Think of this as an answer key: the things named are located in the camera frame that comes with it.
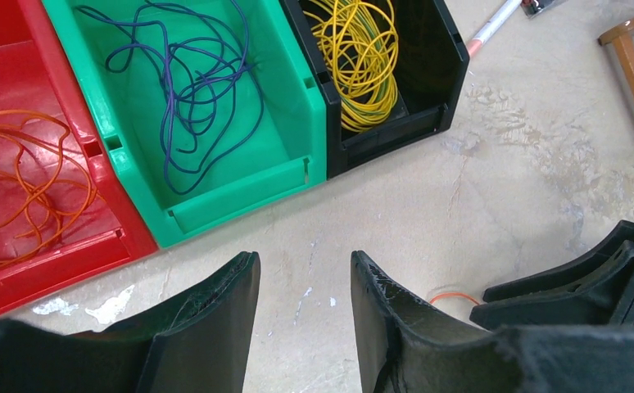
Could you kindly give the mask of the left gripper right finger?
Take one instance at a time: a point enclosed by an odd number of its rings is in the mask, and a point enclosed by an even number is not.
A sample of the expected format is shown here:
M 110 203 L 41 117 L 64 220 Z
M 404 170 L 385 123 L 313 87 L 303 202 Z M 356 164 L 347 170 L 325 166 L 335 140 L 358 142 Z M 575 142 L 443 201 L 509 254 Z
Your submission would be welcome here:
M 365 392 L 634 392 L 634 326 L 502 327 L 440 311 L 351 254 Z

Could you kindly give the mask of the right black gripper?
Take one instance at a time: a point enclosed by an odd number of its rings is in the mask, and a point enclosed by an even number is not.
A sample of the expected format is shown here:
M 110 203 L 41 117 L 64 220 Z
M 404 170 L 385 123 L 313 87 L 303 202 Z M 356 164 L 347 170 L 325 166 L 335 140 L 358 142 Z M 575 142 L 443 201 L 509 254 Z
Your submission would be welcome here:
M 489 287 L 470 320 L 487 330 L 511 325 L 633 325 L 634 223 L 620 220 L 574 260 Z

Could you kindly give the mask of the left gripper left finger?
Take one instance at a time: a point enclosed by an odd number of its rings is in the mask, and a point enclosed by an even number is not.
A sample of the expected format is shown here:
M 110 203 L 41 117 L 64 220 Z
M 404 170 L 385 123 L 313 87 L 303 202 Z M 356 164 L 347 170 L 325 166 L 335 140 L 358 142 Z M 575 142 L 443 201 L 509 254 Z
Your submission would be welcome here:
M 240 392 L 260 285 L 241 252 L 176 296 L 70 335 L 0 319 L 0 392 Z

